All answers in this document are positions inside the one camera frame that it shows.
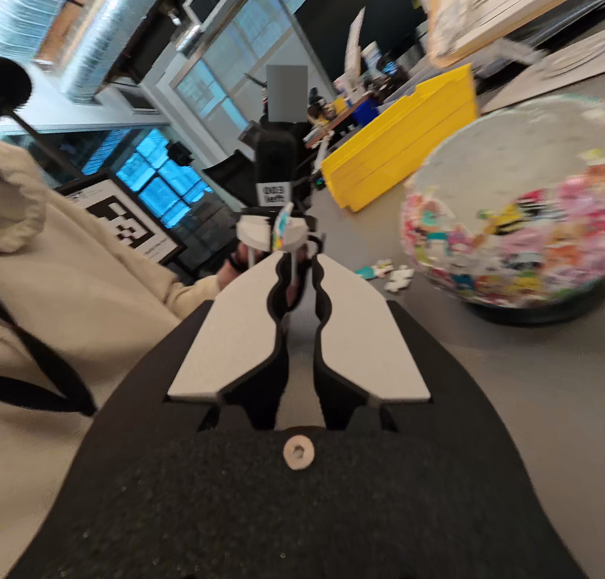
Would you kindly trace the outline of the teal edged puzzle piece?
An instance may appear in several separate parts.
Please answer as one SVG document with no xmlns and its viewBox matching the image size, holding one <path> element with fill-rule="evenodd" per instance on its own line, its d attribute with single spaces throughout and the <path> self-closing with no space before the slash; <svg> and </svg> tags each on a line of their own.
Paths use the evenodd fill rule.
<svg viewBox="0 0 605 579">
<path fill-rule="evenodd" d="M 272 252 L 279 251 L 284 247 L 285 233 L 291 224 L 291 213 L 294 204 L 288 202 L 278 212 L 277 217 L 274 221 L 271 237 L 271 250 Z"/>
</svg>

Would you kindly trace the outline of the black office chair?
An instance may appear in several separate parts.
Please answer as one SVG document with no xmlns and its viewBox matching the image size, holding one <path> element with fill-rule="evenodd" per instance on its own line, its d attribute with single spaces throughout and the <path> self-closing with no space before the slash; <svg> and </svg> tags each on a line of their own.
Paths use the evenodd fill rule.
<svg viewBox="0 0 605 579">
<path fill-rule="evenodd" d="M 312 206 L 311 170 L 314 152 L 302 139 L 297 141 L 297 167 L 293 178 L 293 197 L 302 209 Z M 206 169 L 217 185 L 248 208 L 260 207 L 255 181 L 255 163 L 236 150 L 229 158 Z"/>
</svg>

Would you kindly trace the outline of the colourful joined puzzle pieces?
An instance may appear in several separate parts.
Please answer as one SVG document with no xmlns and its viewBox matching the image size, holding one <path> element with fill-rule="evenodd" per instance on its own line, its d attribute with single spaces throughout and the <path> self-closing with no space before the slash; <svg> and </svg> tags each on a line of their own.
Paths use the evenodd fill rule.
<svg viewBox="0 0 605 579">
<path fill-rule="evenodd" d="M 355 271 L 355 274 L 365 281 L 374 279 L 384 279 L 389 273 L 395 269 L 392 261 L 389 258 L 378 260 L 373 265 L 367 265 Z"/>
</svg>

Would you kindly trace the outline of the yellow plastic bin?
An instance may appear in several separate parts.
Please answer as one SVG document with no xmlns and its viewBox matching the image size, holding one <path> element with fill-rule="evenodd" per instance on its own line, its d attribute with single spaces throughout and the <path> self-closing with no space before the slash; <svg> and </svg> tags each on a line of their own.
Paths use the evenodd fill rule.
<svg viewBox="0 0 605 579">
<path fill-rule="evenodd" d="M 322 161 L 333 200 L 354 213 L 365 208 L 476 120 L 476 102 L 470 65 L 419 83 Z"/>
</svg>

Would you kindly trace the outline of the black round-topped stand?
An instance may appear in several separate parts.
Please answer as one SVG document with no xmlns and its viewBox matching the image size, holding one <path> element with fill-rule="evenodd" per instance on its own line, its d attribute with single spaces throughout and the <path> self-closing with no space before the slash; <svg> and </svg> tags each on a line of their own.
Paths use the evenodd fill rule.
<svg viewBox="0 0 605 579">
<path fill-rule="evenodd" d="M 55 163 L 66 170 L 74 179 L 82 179 L 81 171 L 68 159 L 65 153 L 46 142 L 42 136 L 24 121 L 16 111 L 28 103 L 33 92 L 33 84 L 27 71 L 18 63 L 1 58 L 1 116 L 6 116 L 30 135 L 38 146 Z"/>
</svg>

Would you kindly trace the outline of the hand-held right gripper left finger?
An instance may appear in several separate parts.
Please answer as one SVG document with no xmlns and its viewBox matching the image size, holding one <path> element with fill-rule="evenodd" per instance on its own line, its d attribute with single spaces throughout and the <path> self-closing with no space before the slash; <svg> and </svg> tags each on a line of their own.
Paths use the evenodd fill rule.
<svg viewBox="0 0 605 579">
<path fill-rule="evenodd" d="M 289 379 L 283 327 L 289 284 L 290 255 L 275 252 L 216 296 L 168 399 L 238 406 L 255 429 L 274 430 Z"/>
</svg>

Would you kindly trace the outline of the silver ventilation duct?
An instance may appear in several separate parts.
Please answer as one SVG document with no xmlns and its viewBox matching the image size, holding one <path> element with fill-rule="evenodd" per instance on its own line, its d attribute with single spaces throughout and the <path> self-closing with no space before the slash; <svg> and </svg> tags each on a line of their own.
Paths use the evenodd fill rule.
<svg viewBox="0 0 605 579">
<path fill-rule="evenodd" d="M 68 101 L 88 105 L 149 12 L 159 0 L 94 0 L 76 28 L 58 70 Z"/>
<path fill-rule="evenodd" d="M 1 0 L 1 57 L 27 63 L 38 53 L 66 0 Z"/>
</svg>

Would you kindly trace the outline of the person's left hand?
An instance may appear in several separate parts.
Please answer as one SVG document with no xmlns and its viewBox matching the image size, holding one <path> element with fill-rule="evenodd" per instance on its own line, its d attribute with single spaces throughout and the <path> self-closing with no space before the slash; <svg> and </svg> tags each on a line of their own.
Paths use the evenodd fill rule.
<svg viewBox="0 0 605 579">
<path fill-rule="evenodd" d="M 230 282 L 246 272 L 250 266 L 250 258 L 259 257 L 258 250 L 250 250 L 248 246 L 239 242 L 237 248 L 225 260 L 222 267 L 222 274 L 226 281 Z"/>
</svg>

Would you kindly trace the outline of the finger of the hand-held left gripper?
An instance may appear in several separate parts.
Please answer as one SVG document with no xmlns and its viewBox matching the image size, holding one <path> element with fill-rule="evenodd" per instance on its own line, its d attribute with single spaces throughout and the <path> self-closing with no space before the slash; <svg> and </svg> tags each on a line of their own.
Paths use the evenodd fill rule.
<svg viewBox="0 0 605 579">
<path fill-rule="evenodd" d="M 259 215 L 241 215 L 236 225 L 237 238 L 247 249 L 247 265 L 253 267 L 258 258 L 272 252 L 270 219 Z"/>
<path fill-rule="evenodd" d="M 290 218 L 283 232 L 283 251 L 290 257 L 291 286 L 297 281 L 298 251 L 306 244 L 309 234 L 305 218 Z"/>
</svg>

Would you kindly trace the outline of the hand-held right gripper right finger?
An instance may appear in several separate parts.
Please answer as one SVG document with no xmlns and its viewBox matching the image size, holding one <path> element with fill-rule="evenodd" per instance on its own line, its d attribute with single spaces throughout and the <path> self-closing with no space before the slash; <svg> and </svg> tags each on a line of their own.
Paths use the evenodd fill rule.
<svg viewBox="0 0 605 579">
<path fill-rule="evenodd" d="M 325 254 L 312 261 L 320 322 L 314 389 L 328 430 L 345 430 L 355 411 L 424 404 L 431 394 L 386 299 Z"/>
</svg>

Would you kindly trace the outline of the colourful puzzle ball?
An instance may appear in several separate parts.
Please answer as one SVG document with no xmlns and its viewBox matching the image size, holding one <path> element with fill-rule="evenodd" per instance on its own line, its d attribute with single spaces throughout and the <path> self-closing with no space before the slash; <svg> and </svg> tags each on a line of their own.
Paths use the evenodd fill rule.
<svg viewBox="0 0 605 579">
<path fill-rule="evenodd" d="M 604 100 L 574 94 L 491 112 L 412 176 L 400 241 L 465 303 L 538 309 L 604 283 Z"/>
</svg>

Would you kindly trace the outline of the white joined puzzle pieces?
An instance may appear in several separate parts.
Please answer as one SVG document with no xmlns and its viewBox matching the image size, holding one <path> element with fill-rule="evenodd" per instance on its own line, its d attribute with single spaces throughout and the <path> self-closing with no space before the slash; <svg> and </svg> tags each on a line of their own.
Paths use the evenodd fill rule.
<svg viewBox="0 0 605 579">
<path fill-rule="evenodd" d="M 405 290 L 410 286 L 414 273 L 415 270 L 413 268 L 407 265 L 400 265 L 396 270 L 389 272 L 384 291 L 389 294 L 397 294 Z"/>
</svg>

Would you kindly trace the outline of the framed tag poster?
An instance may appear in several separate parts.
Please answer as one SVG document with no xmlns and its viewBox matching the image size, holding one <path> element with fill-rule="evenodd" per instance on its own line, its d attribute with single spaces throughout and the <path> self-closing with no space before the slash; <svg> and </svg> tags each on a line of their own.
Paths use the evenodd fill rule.
<svg viewBox="0 0 605 579">
<path fill-rule="evenodd" d="M 121 243 L 156 264 L 167 266 L 186 249 L 107 169 L 60 185 L 56 191 L 100 220 Z"/>
</svg>

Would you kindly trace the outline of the black ball stand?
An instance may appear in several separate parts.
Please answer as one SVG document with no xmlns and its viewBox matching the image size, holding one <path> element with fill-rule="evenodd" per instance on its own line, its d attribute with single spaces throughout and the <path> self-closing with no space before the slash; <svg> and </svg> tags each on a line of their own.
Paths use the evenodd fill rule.
<svg viewBox="0 0 605 579">
<path fill-rule="evenodd" d="M 604 281 L 556 303 L 535 308 L 504 308 L 465 302 L 470 313 L 489 323 L 512 327 L 545 327 L 568 323 L 604 306 Z"/>
</svg>

